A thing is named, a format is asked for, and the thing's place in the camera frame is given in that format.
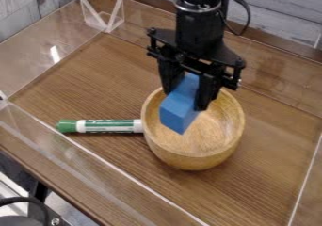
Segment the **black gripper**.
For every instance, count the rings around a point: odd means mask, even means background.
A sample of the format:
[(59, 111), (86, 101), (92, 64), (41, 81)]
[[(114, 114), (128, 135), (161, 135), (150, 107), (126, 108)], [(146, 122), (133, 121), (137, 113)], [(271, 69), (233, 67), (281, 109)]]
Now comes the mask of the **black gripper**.
[(174, 29), (150, 27), (146, 55), (158, 62), (161, 89), (168, 94), (184, 73), (198, 76), (193, 108), (206, 110), (220, 88), (235, 90), (241, 79), (244, 60), (225, 47), (225, 5), (209, 8), (176, 8)]

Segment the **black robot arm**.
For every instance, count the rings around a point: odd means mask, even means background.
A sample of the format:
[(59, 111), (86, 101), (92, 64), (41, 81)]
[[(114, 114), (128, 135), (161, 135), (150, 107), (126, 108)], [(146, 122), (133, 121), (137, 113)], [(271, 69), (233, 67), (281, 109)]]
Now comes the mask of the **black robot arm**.
[(176, 25), (172, 30), (146, 29), (146, 55), (158, 63), (160, 84), (169, 93), (178, 86), (182, 75), (198, 76), (192, 106), (208, 108), (221, 88), (236, 89), (245, 61), (224, 43), (226, 6), (229, 0), (174, 0)]

